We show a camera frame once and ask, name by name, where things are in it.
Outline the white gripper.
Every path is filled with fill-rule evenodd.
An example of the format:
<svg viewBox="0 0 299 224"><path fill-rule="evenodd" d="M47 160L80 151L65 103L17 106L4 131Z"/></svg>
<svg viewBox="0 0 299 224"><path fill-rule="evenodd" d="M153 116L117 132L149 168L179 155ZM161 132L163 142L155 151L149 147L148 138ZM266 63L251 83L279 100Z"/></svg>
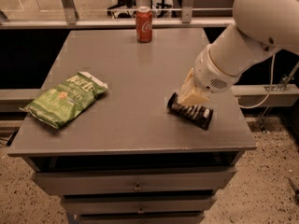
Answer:
<svg viewBox="0 0 299 224"><path fill-rule="evenodd" d="M225 92L240 79L240 76L225 75L214 64L211 59L210 48L211 46L207 45L197 56L194 68L186 76L178 93L179 104L203 104L210 99L210 92Z"/></svg>

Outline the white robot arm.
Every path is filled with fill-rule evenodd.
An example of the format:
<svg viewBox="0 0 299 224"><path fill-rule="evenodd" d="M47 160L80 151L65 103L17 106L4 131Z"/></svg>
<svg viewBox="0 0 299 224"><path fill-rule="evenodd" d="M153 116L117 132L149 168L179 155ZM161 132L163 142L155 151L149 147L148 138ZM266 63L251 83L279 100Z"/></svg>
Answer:
<svg viewBox="0 0 299 224"><path fill-rule="evenodd" d="M282 49L299 54L299 0L234 0L233 19L197 56L178 93L179 104L207 102Z"/></svg>

